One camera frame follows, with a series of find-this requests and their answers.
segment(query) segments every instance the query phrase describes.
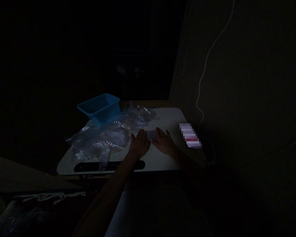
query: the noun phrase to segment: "table top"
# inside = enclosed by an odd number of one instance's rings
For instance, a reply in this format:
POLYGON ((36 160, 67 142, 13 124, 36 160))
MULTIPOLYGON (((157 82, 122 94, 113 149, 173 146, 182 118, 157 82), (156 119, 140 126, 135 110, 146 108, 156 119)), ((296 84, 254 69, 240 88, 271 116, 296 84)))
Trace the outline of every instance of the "table top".
MULTIPOLYGON (((206 163, 198 154, 192 149, 188 148, 183 140, 179 130, 179 123, 187 123, 182 111, 178 108, 159 108, 155 109, 157 116, 160 120, 153 120, 149 123, 145 130, 153 130, 159 127, 164 132, 166 129, 171 134, 174 143, 190 158, 192 158, 200 166, 205 167, 206 163)), ((126 156, 129 149, 130 141, 125 149, 121 152, 111 154, 109 161, 122 161, 126 156)), ((79 174, 106 174, 113 173, 114 171, 91 171, 91 172, 74 172, 76 164, 72 163, 72 152, 70 149, 65 153, 57 166, 57 173, 61 175, 79 175, 79 174)), ((145 168, 142 170, 134 170, 134 172, 144 171, 166 171, 166 170, 179 170, 180 167, 177 163, 166 154, 161 153, 157 148, 151 144, 148 152, 141 158, 145 162, 145 168)))

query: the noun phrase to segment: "finger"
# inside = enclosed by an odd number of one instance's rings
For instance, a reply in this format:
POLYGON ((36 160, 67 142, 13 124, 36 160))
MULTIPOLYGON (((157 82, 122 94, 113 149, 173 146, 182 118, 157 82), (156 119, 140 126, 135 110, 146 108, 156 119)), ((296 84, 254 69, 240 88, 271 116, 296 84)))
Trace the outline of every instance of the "finger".
POLYGON ((139 135, 139 139, 142 140, 143 136, 144 136, 144 130, 142 129, 139 135))
POLYGON ((135 136, 134 134, 131 134, 131 142, 133 142, 135 140, 135 136))
POLYGON ((144 135, 143 135, 142 139, 147 140, 147 132, 146 131, 144 131, 144 135))
POLYGON ((157 139, 161 137, 158 127, 156 127, 156 136, 157 136, 157 139))
POLYGON ((139 138, 139 136, 140 136, 140 133, 141 133, 141 130, 139 130, 139 131, 138 131, 138 133, 137 133, 137 135, 136 135, 136 139, 138 139, 138 138, 139 138))
POLYGON ((164 132, 160 128, 159 128, 159 130, 160 130, 161 135, 165 136, 164 132))
POLYGON ((169 131, 168 131, 168 130, 166 130, 166 132, 167 132, 167 136, 168 136, 168 137, 171 137, 171 135, 170 135, 169 131))
POLYGON ((155 139, 150 139, 150 141, 156 148, 159 148, 159 143, 155 139))
POLYGON ((147 150, 149 149, 149 147, 150 147, 150 141, 146 141, 146 148, 147 148, 147 150))

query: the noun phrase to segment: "white string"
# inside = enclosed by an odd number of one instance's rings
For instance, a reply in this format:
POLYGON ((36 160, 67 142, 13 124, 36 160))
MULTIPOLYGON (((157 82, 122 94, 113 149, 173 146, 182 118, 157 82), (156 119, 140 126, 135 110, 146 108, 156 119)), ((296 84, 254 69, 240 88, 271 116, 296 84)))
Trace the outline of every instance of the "white string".
POLYGON ((203 76, 204 76, 204 73, 205 73, 206 64, 207 64, 207 58, 208 58, 208 55, 209 55, 211 49, 213 48, 214 44, 216 43, 216 41, 218 40, 218 38, 221 36, 221 34, 224 32, 224 30, 225 30, 226 27, 228 26, 228 24, 229 24, 229 22, 230 22, 230 20, 231 20, 231 18, 232 18, 232 16, 233 16, 233 13, 234 13, 234 2, 235 2, 235 0, 233 0, 233 6, 232 6, 232 9, 231 9, 231 15, 230 15, 230 18, 229 18, 229 20, 228 20, 228 22, 227 22, 225 28, 224 28, 224 29, 221 31, 221 33, 218 35, 218 37, 216 38, 216 40, 214 41, 213 45, 211 46, 210 50, 209 50, 208 53, 207 53, 207 56, 206 56, 206 59, 205 59, 205 66, 204 66, 203 74, 202 74, 202 76, 201 76, 200 82, 198 83, 198 97, 197 97, 197 100, 196 100, 196 107, 197 107, 197 108, 199 109, 199 111, 202 113, 202 120, 201 120, 200 124, 203 122, 203 119, 204 119, 204 113, 203 113, 203 111, 198 107, 197 103, 198 103, 198 100, 199 100, 199 98, 200 98, 200 93, 201 93, 201 80, 202 80, 202 78, 203 78, 203 76))

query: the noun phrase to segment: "plastic bag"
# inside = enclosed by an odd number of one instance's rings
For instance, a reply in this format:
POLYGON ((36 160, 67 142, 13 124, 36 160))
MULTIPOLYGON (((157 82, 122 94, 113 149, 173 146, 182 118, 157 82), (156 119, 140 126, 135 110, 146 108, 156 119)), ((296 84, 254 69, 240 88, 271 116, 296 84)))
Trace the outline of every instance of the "plastic bag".
POLYGON ((3 213, 0 216, 0 237, 12 236, 24 232, 31 223, 39 223, 48 219, 49 213, 35 207, 29 212, 22 212, 20 208, 3 213))
POLYGON ((88 122, 80 132, 66 140, 71 144, 72 162, 95 160, 100 162, 99 171, 104 170, 111 153, 124 149, 130 134, 148 126, 153 119, 158 119, 156 115, 152 109, 138 109, 131 101, 110 123, 97 126, 88 122))

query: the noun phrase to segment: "left hand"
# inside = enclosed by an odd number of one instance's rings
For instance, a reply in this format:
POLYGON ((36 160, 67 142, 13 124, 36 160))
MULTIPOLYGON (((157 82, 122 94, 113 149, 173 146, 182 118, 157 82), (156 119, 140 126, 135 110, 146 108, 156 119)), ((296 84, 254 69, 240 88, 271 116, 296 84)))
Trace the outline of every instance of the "left hand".
POLYGON ((147 141, 147 133, 143 129, 139 130, 136 138, 131 134, 131 145, 129 147, 129 154, 135 155, 138 159, 143 157, 149 150, 150 142, 147 141))

